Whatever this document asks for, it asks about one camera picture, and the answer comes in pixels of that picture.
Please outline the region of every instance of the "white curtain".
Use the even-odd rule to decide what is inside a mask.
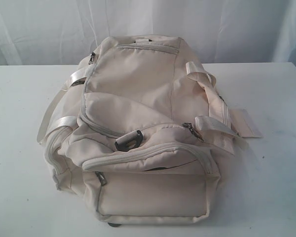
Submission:
[[[296,65],[296,0],[0,0],[0,65],[77,64],[145,34],[184,38],[203,63]]]

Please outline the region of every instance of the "zipper pull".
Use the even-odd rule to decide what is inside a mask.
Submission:
[[[202,142],[204,142],[204,140],[203,140],[201,134],[199,134],[199,133],[195,130],[195,128],[193,127],[192,123],[190,123],[190,122],[185,122],[185,123],[182,124],[182,126],[188,128],[189,131],[190,131],[195,137],[197,137],[197,138],[200,139]]]
[[[101,186],[104,186],[108,183],[108,181],[106,180],[106,178],[104,177],[103,172],[99,172],[99,171],[95,171],[96,176],[98,177]]]
[[[95,57],[95,53],[92,52],[91,53],[91,58],[90,58],[90,61],[89,61],[89,65],[94,63],[94,57]]]

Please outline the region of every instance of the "cream duffel bag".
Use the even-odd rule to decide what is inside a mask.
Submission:
[[[105,39],[56,95],[37,136],[57,189],[112,226],[208,217],[216,151],[232,153],[237,137],[215,83],[181,38]]]

